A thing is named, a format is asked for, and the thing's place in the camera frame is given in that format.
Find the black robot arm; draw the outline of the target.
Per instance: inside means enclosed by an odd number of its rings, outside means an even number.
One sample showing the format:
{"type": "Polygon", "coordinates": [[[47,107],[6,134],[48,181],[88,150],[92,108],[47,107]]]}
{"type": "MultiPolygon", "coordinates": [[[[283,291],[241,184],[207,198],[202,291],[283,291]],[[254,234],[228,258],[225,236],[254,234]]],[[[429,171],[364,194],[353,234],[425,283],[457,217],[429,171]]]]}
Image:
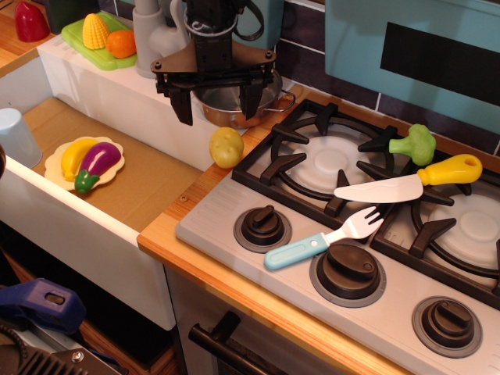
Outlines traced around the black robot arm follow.
{"type": "Polygon", "coordinates": [[[180,122],[193,124],[191,92],[198,89],[239,88],[240,107],[247,119],[259,107],[263,90],[274,82],[271,50],[243,45],[233,39],[238,16],[245,9],[259,21],[259,29],[243,39],[255,40],[264,31],[263,15],[252,1],[188,1],[184,25],[191,35],[179,52],[154,61],[156,90],[170,99],[180,122]]]}

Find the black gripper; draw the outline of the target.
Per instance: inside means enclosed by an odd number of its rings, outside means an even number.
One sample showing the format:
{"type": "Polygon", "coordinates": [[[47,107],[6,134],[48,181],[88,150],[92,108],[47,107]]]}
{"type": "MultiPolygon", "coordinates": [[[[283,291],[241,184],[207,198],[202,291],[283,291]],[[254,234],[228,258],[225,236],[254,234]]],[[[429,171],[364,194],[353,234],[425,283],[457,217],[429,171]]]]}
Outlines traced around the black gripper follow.
{"type": "Polygon", "coordinates": [[[157,91],[170,94],[178,120],[193,125],[191,92],[209,88],[240,88],[245,119],[255,116],[263,88],[273,82],[273,50],[236,42],[232,37],[194,36],[179,52],[151,64],[157,91]]]}

